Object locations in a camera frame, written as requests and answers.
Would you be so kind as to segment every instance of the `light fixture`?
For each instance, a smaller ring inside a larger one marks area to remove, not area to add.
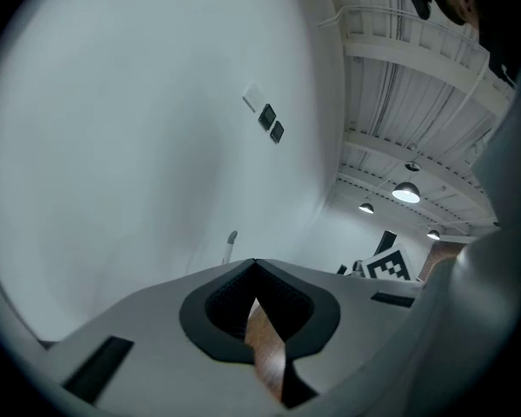
[[[430,239],[440,241],[440,233],[437,230],[431,230],[426,234]]]
[[[411,182],[402,182],[396,186],[392,195],[400,201],[409,202],[411,204],[420,201],[420,193],[417,186]]]
[[[368,202],[365,202],[364,204],[361,204],[359,209],[363,210],[364,212],[370,213],[371,215],[374,213],[373,205],[369,204]]]
[[[414,173],[420,170],[420,165],[415,162],[408,162],[406,164],[406,169]],[[400,201],[409,202],[411,204],[420,201],[419,189],[417,189],[415,184],[409,181],[399,183],[393,190],[392,195]]]

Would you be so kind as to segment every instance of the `ceiling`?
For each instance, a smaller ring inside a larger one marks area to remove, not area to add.
[[[346,66],[346,132],[336,189],[378,198],[389,215],[420,228],[439,224],[447,241],[470,242],[495,229],[491,205],[472,173],[512,89],[487,66],[469,25],[434,5],[420,20],[410,0],[333,0]],[[398,202],[407,161],[422,200]]]

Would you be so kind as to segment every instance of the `black slot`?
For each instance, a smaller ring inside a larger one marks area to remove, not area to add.
[[[93,404],[121,366],[134,342],[118,337],[109,337],[63,387],[73,395]]]
[[[401,306],[402,308],[410,308],[415,301],[414,298],[410,298],[409,296],[384,294],[383,292],[377,292],[373,295],[371,300],[392,304],[393,306]]]

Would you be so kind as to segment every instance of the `black and white pattern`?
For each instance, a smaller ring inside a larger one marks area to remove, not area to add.
[[[366,278],[413,281],[412,268],[401,244],[364,260],[361,268]]]

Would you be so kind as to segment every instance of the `gray panel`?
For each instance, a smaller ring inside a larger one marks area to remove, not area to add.
[[[401,415],[405,383],[425,352],[425,343],[436,326],[447,296],[453,261],[443,261],[432,271],[410,313],[370,360],[325,394],[293,409],[291,415],[351,417]]]
[[[473,166],[502,228],[521,221],[521,78],[504,121]]]
[[[448,304],[413,384],[408,415],[428,415],[469,387],[521,314],[521,224],[464,249]]]
[[[318,354],[294,362],[299,377],[325,393],[370,361],[401,326],[411,309],[392,306],[371,297],[376,292],[417,297],[422,284],[339,276],[318,270],[270,261],[290,274],[328,290],[340,303],[336,332]]]
[[[110,336],[134,341],[96,405],[124,415],[270,415],[284,408],[254,367],[212,360],[183,333],[181,303],[241,261],[143,289],[57,343],[48,358],[64,381]]]
[[[79,400],[73,394],[70,394],[60,385],[50,381],[48,377],[38,372],[32,366],[18,363],[23,373],[27,376],[30,383],[36,390],[44,395],[46,399],[57,409],[62,415],[66,416],[84,416],[84,417],[115,417],[112,414],[98,409],[89,403]]]
[[[458,257],[448,306],[413,384],[409,415],[427,415],[467,389],[490,366],[521,314],[521,78],[474,171],[501,230]]]

